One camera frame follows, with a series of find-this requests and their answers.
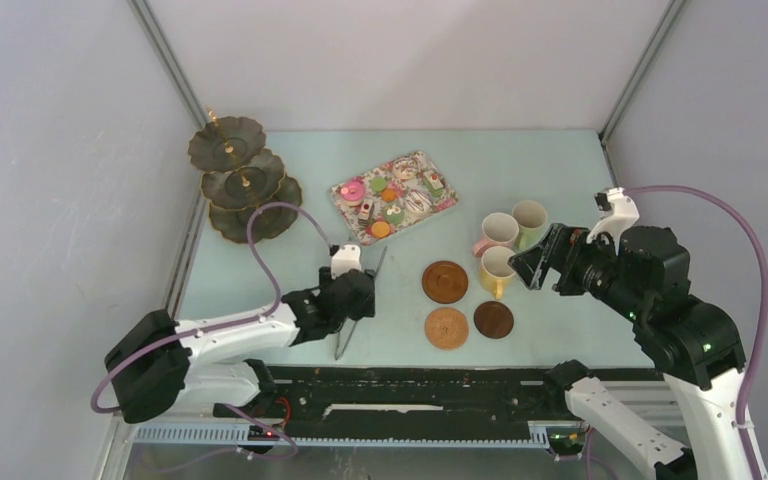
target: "white table surface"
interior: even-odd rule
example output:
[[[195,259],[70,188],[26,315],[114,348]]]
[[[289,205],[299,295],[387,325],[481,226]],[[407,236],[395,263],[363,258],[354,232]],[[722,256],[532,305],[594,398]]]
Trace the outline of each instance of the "white table surface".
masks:
[[[506,289],[503,303],[514,313],[514,329],[504,339],[485,338],[472,323],[475,308],[492,300],[478,284],[478,260],[470,254],[484,216],[510,212],[517,201],[533,199],[545,205],[550,222],[592,227],[598,220],[593,194],[611,181],[595,132],[269,133],[267,146],[298,179],[304,191],[302,207],[333,243],[350,236],[328,189],[412,150],[428,153],[460,194],[460,203],[365,247],[366,268],[375,268],[384,246],[389,247],[376,280],[377,315],[360,321],[342,359],[334,360],[336,335],[250,357],[273,365],[542,367],[577,358],[590,367],[651,367],[634,343],[628,321],[589,295],[559,297],[549,288],[557,279],[555,272],[542,291],[530,292],[518,280]],[[203,228],[180,318],[208,318],[271,303],[272,287],[248,246],[223,239],[207,220]],[[302,217],[278,238],[259,243],[258,251],[284,292],[315,286],[319,267],[329,263],[326,245]],[[469,338],[453,351],[438,350],[424,333],[425,318],[441,305],[425,296],[421,277],[437,260],[460,264],[470,280],[464,298],[449,305],[470,322]]]

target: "tray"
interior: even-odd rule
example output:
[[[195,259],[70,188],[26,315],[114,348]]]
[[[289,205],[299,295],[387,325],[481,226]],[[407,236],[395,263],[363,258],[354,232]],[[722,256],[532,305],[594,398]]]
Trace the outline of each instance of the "tray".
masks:
[[[360,244],[372,245],[454,207],[458,193],[418,150],[334,185],[331,200]]]

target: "mug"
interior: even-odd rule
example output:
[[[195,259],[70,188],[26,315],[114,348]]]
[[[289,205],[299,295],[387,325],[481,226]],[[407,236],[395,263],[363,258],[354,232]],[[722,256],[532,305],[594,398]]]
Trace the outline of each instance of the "mug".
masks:
[[[481,240],[472,247],[472,254],[476,257],[490,247],[512,247],[519,235],[519,224],[507,213],[491,213],[481,222],[481,233]]]
[[[510,285],[516,276],[514,269],[508,265],[508,259],[514,251],[508,247],[490,247],[481,256],[481,286],[493,294],[496,300],[501,300],[505,287]]]
[[[546,209],[534,200],[523,200],[514,205],[511,216],[519,227],[519,239],[516,244],[520,251],[528,250],[540,240],[543,228],[549,220]]]

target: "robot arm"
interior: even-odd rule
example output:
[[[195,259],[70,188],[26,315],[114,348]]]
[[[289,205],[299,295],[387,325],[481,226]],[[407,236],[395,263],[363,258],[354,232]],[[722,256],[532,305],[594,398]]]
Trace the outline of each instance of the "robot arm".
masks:
[[[291,347],[338,332],[346,319],[375,315],[374,272],[363,271],[357,245],[332,247],[331,266],[319,270],[319,285],[287,293],[269,307],[217,318],[173,321],[165,310],[146,315],[105,357],[110,371],[125,358],[164,337],[195,335],[158,348],[123,370],[113,381],[124,420],[139,423],[176,410],[246,405],[269,389],[262,362],[219,364],[271,347]],[[216,326],[257,317],[230,328]]]
[[[554,291],[590,293],[632,323],[635,341],[676,396],[695,455],[611,397],[577,361],[547,372],[550,403],[598,428],[646,478],[751,478],[735,422],[746,363],[737,327],[690,295],[690,254],[670,229],[632,227],[637,208],[622,189],[597,194],[596,202],[603,218],[593,230],[554,223],[509,263],[530,290],[557,270]]]

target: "wall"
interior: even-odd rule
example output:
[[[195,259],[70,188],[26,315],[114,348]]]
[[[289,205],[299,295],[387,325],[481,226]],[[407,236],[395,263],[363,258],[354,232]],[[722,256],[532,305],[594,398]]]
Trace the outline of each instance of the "wall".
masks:
[[[201,100],[275,131],[599,129],[669,2],[151,3]]]
[[[623,185],[679,183],[732,203],[768,256],[768,2],[691,2],[612,139]],[[751,350],[758,267],[726,214],[695,198],[640,198],[693,255],[693,288],[721,305]],[[768,337],[752,416],[768,465]]]
[[[193,127],[127,2],[0,1],[0,479],[92,475],[89,397],[163,305]]]

